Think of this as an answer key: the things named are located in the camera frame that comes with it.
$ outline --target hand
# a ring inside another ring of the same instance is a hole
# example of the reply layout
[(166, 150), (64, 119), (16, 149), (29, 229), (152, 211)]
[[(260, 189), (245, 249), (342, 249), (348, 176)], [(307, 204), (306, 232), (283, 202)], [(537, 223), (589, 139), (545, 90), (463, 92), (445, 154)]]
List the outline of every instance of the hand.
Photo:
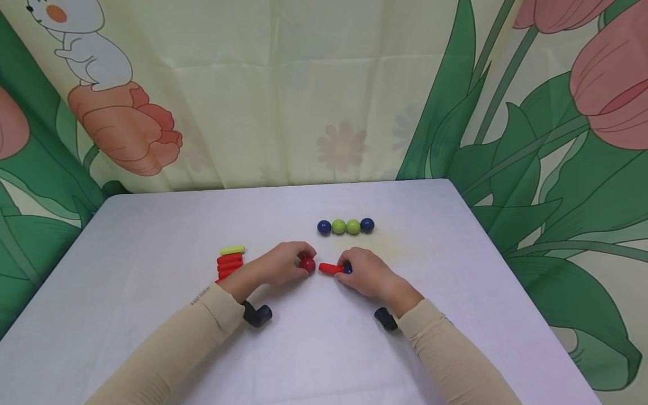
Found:
[(367, 297), (378, 297), (391, 307), (397, 318), (416, 307), (423, 300), (407, 280), (397, 275), (371, 250), (351, 248), (342, 252), (338, 266), (351, 263), (351, 274), (337, 273), (335, 278)]
[(387, 264), (371, 250), (351, 248), (342, 252), (338, 266), (351, 263), (351, 274), (338, 273), (335, 278), (367, 297), (385, 299), (390, 286), (400, 279)]
[(306, 242), (282, 242), (248, 266), (257, 272), (261, 284), (279, 286), (306, 277), (308, 272), (299, 267), (299, 261), (317, 254)]
[(298, 268), (300, 258), (314, 257), (315, 249), (306, 242), (282, 242), (220, 282), (220, 287), (242, 303), (262, 284), (281, 285), (301, 279), (308, 272)]

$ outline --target blue ball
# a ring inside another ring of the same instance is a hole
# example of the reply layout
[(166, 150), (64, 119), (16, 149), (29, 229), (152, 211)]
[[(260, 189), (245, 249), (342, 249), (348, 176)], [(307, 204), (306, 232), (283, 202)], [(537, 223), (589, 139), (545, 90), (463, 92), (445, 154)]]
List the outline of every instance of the blue ball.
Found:
[(319, 221), (318, 223), (318, 231), (322, 235), (328, 235), (330, 233), (330, 222), (327, 220)]
[(364, 218), (362, 221), (360, 221), (360, 229), (364, 233), (369, 233), (373, 231), (373, 228), (376, 227), (376, 224), (373, 223), (373, 220), (371, 218)]

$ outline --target green ball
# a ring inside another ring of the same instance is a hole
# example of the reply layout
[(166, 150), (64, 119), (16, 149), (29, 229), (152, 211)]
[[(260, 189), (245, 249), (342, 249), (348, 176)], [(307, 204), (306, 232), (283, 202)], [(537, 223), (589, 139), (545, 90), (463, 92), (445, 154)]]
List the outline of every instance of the green ball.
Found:
[(346, 230), (347, 230), (347, 224), (345, 224), (343, 220), (337, 219), (333, 221), (333, 233), (342, 235)]
[(347, 232), (352, 235), (357, 235), (360, 232), (360, 222), (356, 220), (349, 220), (347, 222)]

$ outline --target beige sleeve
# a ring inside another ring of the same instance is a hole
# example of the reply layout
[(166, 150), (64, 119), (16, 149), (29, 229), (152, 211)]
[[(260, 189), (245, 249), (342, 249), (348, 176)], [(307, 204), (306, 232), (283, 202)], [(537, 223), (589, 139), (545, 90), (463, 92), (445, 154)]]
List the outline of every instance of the beige sleeve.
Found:
[(449, 405), (520, 404), (502, 374), (429, 300), (397, 323)]
[(243, 320), (244, 307), (216, 283), (171, 315), (86, 405), (160, 405)]

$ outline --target red ball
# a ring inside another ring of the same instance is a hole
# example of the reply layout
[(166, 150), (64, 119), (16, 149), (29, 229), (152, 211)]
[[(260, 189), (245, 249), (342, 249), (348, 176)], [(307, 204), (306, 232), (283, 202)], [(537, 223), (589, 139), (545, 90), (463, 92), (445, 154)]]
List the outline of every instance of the red ball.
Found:
[(311, 257), (305, 257), (304, 259), (301, 259), (299, 267), (306, 269), (308, 273), (312, 273), (315, 271), (315, 261)]

